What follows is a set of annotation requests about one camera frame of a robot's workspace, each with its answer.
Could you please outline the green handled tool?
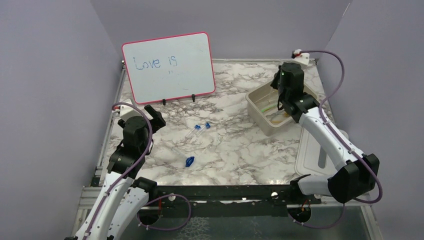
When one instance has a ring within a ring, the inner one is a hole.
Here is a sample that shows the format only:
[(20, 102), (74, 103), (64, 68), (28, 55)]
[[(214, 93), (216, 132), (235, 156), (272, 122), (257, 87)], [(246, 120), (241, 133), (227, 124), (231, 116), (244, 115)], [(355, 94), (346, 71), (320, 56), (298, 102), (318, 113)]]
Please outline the green handled tool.
[(264, 115), (269, 115), (269, 114), (277, 113), (278, 111), (279, 110), (278, 110), (277, 104), (270, 104), (266, 106), (265, 108), (263, 108), (261, 110), (261, 113), (263, 113)]

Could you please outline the yellow rubber tubing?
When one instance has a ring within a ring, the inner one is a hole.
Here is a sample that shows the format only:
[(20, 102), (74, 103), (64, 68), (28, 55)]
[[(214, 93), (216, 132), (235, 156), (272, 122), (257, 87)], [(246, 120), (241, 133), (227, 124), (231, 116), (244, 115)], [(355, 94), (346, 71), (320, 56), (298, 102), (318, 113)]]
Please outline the yellow rubber tubing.
[(281, 114), (275, 114), (275, 116), (271, 118), (270, 122), (274, 125), (278, 125), (290, 119), (291, 119), (290, 115), (288, 115), (286, 112), (282, 112)]

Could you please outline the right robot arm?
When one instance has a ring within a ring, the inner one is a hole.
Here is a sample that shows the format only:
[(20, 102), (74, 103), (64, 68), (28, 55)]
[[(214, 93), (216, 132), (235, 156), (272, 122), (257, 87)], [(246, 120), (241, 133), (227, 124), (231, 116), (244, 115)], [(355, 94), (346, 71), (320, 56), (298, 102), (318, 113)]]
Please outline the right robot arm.
[(365, 154), (341, 134), (323, 112), (315, 97), (304, 91), (304, 71), (300, 64), (285, 62), (278, 67), (271, 87), (278, 91), (277, 108), (307, 130), (324, 149), (336, 169), (334, 175), (306, 174), (292, 180), (289, 199), (300, 204), (309, 195), (333, 197), (339, 203), (357, 200), (373, 190), (380, 161)]

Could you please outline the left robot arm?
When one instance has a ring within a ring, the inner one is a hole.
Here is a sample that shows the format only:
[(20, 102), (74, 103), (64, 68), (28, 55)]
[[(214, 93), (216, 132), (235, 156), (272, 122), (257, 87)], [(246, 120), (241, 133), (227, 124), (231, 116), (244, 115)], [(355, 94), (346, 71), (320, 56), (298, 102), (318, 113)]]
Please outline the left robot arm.
[(151, 105), (144, 109), (117, 102), (114, 107), (132, 108), (135, 116), (120, 119), (123, 139), (110, 156), (107, 174), (95, 203), (73, 240), (118, 240), (143, 205), (157, 200), (157, 183), (137, 177), (153, 147), (153, 134), (166, 126), (162, 114)]

